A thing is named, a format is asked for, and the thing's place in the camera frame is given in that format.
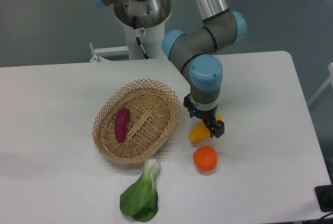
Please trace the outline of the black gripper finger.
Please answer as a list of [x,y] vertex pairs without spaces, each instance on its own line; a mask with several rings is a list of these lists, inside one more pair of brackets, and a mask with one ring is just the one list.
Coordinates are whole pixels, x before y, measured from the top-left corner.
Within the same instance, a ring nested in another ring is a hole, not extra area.
[[209,131],[210,138],[214,137],[215,136],[215,123],[214,123],[214,121],[206,121],[205,126]]

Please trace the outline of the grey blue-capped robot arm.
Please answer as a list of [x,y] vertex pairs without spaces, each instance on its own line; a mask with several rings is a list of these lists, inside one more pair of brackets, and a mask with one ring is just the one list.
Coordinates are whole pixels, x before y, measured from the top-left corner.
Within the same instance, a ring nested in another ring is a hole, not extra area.
[[202,120],[212,137],[224,134],[225,125],[215,115],[223,80],[222,64],[214,54],[243,38],[245,19],[230,11],[225,0],[195,0],[203,25],[193,33],[165,32],[171,0],[93,0],[97,7],[113,6],[123,25],[131,60],[168,59],[190,84],[184,106],[191,117]]

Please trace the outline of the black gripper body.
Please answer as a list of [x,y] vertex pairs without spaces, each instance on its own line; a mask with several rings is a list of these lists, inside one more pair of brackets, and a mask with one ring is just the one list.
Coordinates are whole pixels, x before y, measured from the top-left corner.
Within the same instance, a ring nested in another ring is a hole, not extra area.
[[214,121],[216,138],[220,138],[225,133],[225,123],[216,118],[217,100],[210,103],[200,103],[191,94],[188,94],[184,97],[183,105],[188,110],[190,117],[201,119],[204,124],[206,121]]

